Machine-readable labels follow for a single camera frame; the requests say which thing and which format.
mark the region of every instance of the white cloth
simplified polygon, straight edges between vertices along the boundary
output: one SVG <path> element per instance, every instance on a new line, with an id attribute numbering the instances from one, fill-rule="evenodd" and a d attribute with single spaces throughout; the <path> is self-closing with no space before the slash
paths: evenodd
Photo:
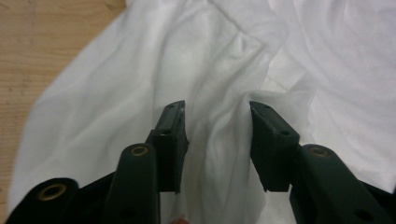
<path id="1" fill-rule="evenodd" d="M 163 223 L 293 223 L 287 193 L 264 193 L 249 157 L 248 101 L 332 148 L 357 178 L 396 183 L 396 3 L 134 0 L 35 103 L 8 196 L 71 177 L 82 187 L 186 101 L 181 194 Z"/>

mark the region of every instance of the wooden surface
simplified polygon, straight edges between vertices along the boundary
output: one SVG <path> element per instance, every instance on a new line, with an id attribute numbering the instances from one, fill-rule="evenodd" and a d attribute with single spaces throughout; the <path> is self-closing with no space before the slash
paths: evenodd
<path id="1" fill-rule="evenodd" d="M 0 223 L 32 103 L 124 8 L 124 0 L 0 0 Z"/>

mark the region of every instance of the screw hole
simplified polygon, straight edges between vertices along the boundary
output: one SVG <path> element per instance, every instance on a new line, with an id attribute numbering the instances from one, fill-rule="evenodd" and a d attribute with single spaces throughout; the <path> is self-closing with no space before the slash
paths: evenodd
<path id="1" fill-rule="evenodd" d="M 356 209 L 355 216 L 357 216 L 361 220 L 368 221 L 368 222 L 374 220 L 373 216 L 363 209 Z"/>
<path id="2" fill-rule="evenodd" d="M 130 219 L 133 218 L 134 216 L 135 216 L 134 211 L 129 207 L 122 209 L 122 211 L 120 212 L 121 219 Z"/>
<path id="3" fill-rule="evenodd" d="M 65 184 L 52 184 L 42 189 L 38 195 L 37 199 L 40 201 L 50 201 L 58 198 L 66 191 Z"/>
<path id="4" fill-rule="evenodd" d="M 281 131 L 280 134 L 285 135 L 285 136 L 288 136 L 290 133 L 287 132 L 287 131 Z"/>

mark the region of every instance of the black plastic part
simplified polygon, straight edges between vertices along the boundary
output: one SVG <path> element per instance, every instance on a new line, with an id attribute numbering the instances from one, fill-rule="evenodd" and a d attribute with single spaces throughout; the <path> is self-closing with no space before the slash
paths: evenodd
<path id="1" fill-rule="evenodd" d="M 71 223 L 78 184 L 69 178 L 43 182 L 24 197 L 7 220 L 13 223 Z"/>
<path id="2" fill-rule="evenodd" d="M 290 199 L 297 223 L 313 223 L 313 218 L 315 223 L 329 224 L 393 223 L 332 150 L 306 145 L 298 150 L 296 162 L 296 176 L 301 180 L 292 183 Z M 313 206 L 306 205 L 304 200 L 312 200 L 317 211 L 304 208 Z"/>
<path id="3" fill-rule="evenodd" d="M 99 223 L 113 176 L 111 173 L 78 190 L 73 223 Z"/>
<path id="4" fill-rule="evenodd" d="M 288 191 L 293 153 L 300 135 L 273 108 L 250 102 L 253 139 L 250 157 L 265 190 Z"/>
<path id="5" fill-rule="evenodd" d="M 146 143 L 157 150 L 159 190 L 180 192 L 184 156 L 189 141 L 185 132 L 185 103 L 167 105 Z"/>
<path id="6" fill-rule="evenodd" d="M 160 223 L 157 157 L 151 145 L 136 144 L 122 151 L 101 223 Z"/>
<path id="7" fill-rule="evenodd" d="M 396 222 L 396 190 L 391 194 L 364 182 L 361 183 L 375 197 L 376 201 L 385 209 L 393 221 Z"/>

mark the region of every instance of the wrinkled fabric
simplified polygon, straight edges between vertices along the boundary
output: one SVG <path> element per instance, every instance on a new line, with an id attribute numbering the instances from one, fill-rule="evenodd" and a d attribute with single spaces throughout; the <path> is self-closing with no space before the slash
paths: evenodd
<path id="1" fill-rule="evenodd" d="M 337 152 L 357 178 L 396 183 L 396 4 L 391 1 L 134 0 L 37 100 L 8 196 L 85 186 L 144 142 L 165 105 L 186 101 L 181 193 L 162 222 L 295 223 L 288 193 L 264 193 L 249 157 L 249 101 Z"/>

